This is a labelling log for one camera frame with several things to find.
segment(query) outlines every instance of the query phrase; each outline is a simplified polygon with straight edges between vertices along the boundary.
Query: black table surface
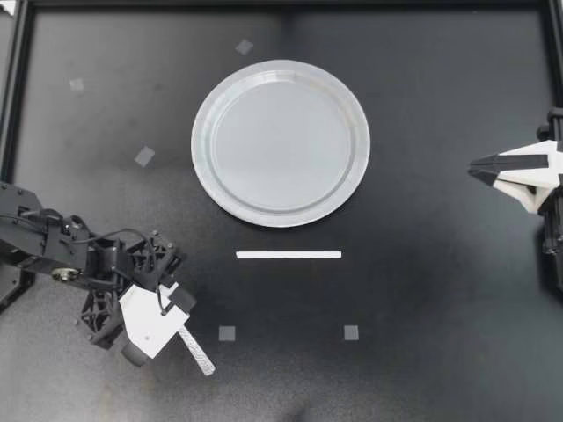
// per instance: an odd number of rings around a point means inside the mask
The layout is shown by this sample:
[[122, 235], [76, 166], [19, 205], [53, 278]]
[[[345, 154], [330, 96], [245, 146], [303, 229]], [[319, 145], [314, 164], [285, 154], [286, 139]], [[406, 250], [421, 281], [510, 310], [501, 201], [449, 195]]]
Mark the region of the black table surface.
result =
[[[333, 73], [369, 120], [362, 184], [301, 228], [233, 218], [191, 163], [202, 100], [269, 59]], [[178, 338], [142, 368], [89, 346], [72, 324], [84, 292], [39, 278], [0, 316], [0, 419], [560, 421], [563, 302], [538, 259], [541, 221], [466, 174], [534, 142], [551, 105], [533, 10], [40, 14], [14, 180], [98, 232], [181, 245], [199, 297], [188, 328], [217, 370], [205, 378]], [[219, 325], [237, 340], [219, 342]]]

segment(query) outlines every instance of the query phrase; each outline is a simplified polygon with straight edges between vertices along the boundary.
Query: cable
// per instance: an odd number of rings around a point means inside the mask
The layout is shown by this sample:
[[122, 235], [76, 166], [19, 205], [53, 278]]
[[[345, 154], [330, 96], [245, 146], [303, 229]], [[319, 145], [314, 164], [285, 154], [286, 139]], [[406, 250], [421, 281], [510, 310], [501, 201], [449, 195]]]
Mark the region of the cable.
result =
[[[73, 244], [90, 244], [92, 242], [95, 242], [97, 240], [106, 238], [106, 237], [111, 237], [111, 236], [115, 236], [115, 235], [119, 235], [120, 233], [132, 233], [136, 236], [139, 236], [149, 247], [149, 253], [150, 253], [150, 258], [152, 260], [152, 265], [153, 268], [155, 266], [157, 266], [157, 253], [155, 252], [155, 248], [154, 245], [152, 244], [152, 242], [143, 234], [141, 233], [139, 230], [135, 230], [135, 229], [121, 229], [121, 230], [116, 230], [116, 231], [111, 231], [109, 233], [105, 233], [105, 235], [99, 235], [99, 236], [95, 236], [95, 237], [90, 237], [88, 239], [85, 240], [75, 240], [72, 243]], [[157, 280], [156, 286], [155, 286], [155, 293], [157, 294], [157, 299], [158, 299], [158, 306], [160, 307], [160, 311], [162, 312], [162, 315], [165, 314], [165, 307], [162, 304], [162, 295], [160, 293], [160, 280]]]
[[25, 224], [27, 224], [30, 227], [33, 227], [34, 229], [36, 229], [40, 233], [42, 233], [42, 234], [46, 233], [45, 229], [43, 227], [41, 227], [39, 224], [37, 224], [35, 222], [31, 222], [31, 221], [27, 220], [26, 218], [18, 217], [17, 215], [0, 214], [0, 218], [8, 218], [8, 219], [11, 219], [12, 221], [16, 221], [16, 222], [24, 222]]

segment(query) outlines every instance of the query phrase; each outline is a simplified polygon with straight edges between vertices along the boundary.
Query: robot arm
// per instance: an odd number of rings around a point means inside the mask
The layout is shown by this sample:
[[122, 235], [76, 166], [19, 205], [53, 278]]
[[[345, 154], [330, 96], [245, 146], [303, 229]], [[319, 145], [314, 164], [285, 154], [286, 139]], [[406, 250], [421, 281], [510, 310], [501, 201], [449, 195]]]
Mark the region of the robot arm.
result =
[[[139, 241], [126, 246], [122, 233]], [[210, 375], [215, 367], [184, 326], [195, 299], [174, 279], [183, 259], [156, 231], [99, 236], [80, 217], [43, 208], [34, 193], [0, 185], [0, 261], [86, 290], [76, 324], [92, 344], [107, 349], [125, 328], [123, 353], [141, 365], [179, 333]]]

